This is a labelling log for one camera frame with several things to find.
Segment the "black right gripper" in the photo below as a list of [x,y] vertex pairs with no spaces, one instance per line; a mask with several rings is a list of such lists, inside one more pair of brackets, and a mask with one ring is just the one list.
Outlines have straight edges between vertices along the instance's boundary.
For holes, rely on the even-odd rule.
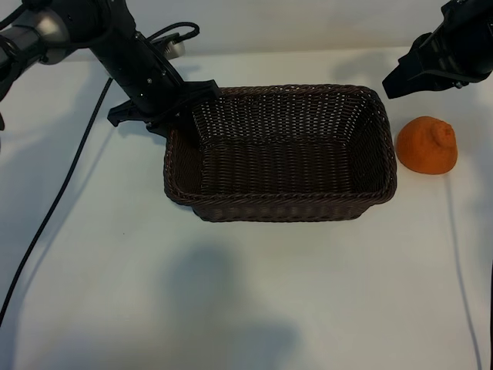
[[[492,2],[449,1],[441,7],[443,22],[414,40],[409,52],[383,80],[389,99],[423,91],[440,92],[486,79],[492,73]],[[418,48],[426,42],[431,58],[421,65]]]

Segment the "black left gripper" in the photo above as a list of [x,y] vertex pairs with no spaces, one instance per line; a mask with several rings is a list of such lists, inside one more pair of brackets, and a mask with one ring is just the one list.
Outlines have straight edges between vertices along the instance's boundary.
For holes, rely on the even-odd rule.
[[129,100],[112,108],[108,121],[148,123],[148,132],[169,137],[169,122],[179,114],[178,130],[189,144],[200,146],[197,128],[203,103],[217,99],[220,89],[213,80],[186,82],[141,33],[112,33],[94,47],[94,55]]

